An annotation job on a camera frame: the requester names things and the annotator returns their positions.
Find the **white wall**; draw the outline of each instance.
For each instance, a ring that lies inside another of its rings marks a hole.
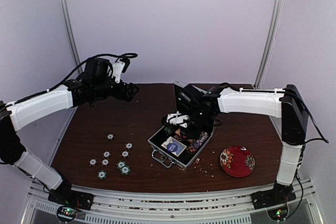
[[[0,0],[0,100],[18,100],[56,84],[73,67],[59,0]],[[26,126],[19,136],[48,162],[70,111]],[[0,222],[17,224],[31,180],[0,166]]]
[[[67,0],[81,59],[134,51],[125,81],[254,83],[274,0]]]
[[[263,88],[296,84],[325,137],[311,142],[301,168],[322,203],[326,223],[336,210],[336,0],[285,0]],[[309,124],[308,138],[318,136]]]

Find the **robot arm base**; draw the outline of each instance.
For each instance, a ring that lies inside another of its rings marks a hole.
[[[274,183],[274,187],[267,191],[258,191],[251,194],[254,209],[268,208],[296,199],[293,185],[284,186]]]

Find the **poker chip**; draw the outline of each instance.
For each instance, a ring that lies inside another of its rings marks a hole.
[[[110,163],[110,161],[109,161],[108,159],[103,159],[103,160],[101,161],[101,165],[102,165],[102,166],[108,166],[109,163]]]
[[[106,151],[106,152],[103,153],[103,156],[104,156],[104,157],[110,157],[110,156],[111,156],[111,153],[108,152],[108,151]]]
[[[124,162],[124,161],[119,161],[119,162],[117,163],[117,168],[118,168],[118,169],[121,169],[121,168],[123,168],[124,166],[126,166],[126,162]]]
[[[94,167],[97,164],[97,160],[95,158],[91,159],[89,162],[90,166]]]
[[[98,177],[99,179],[106,179],[106,177],[107,177],[107,172],[105,172],[104,170],[101,170],[101,171],[98,172],[97,177]]]
[[[120,169],[122,175],[129,175],[131,172],[131,168],[128,166],[124,166],[123,168]]]
[[[107,139],[108,139],[109,141],[113,140],[113,139],[114,139],[114,135],[113,135],[113,134],[108,134],[108,135],[107,135]]]
[[[123,158],[127,158],[127,157],[130,156],[130,153],[129,153],[128,151],[124,151],[124,152],[121,153],[121,156],[122,156]]]
[[[126,149],[130,150],[133,148],[133,144],[132,143],[126,143],[125,145]]]

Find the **flower pattern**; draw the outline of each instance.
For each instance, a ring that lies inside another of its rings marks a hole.
[[[229,169],[231,169],[231,163],[233,162],[233,153],[229,150],[224,149],[222,154],[220,155],[220,163],[222,166],[226,165]]]
[[[245,164],[246,164],[251,170],[253,170],[253,169],[254,169],[254,166],[256,165],[256,161],[255,161],[255,159],[253,158],[252,155],[247,155],[247,156],[246,156],[246,160],[245,160]]]

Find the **green poker chip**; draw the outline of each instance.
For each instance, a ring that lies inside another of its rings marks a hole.
[[[97,177],[98,177],[99,179],[106,179],[106,177],[107,177],[107,172],[105,172],[104,170],[101,170],[101,171],[98,172]]]
[[[122,175],[129,175],[131,172],[131,168],[128,166],[124,166],[123,168],[120,169]]]
[[[118,168],[118,169],[121,169],[121,168],[123,168],[124,166],[126,166],[126,162],[125,162],[125,161],[119,161],[119,162],[117,163],[117,168]]]

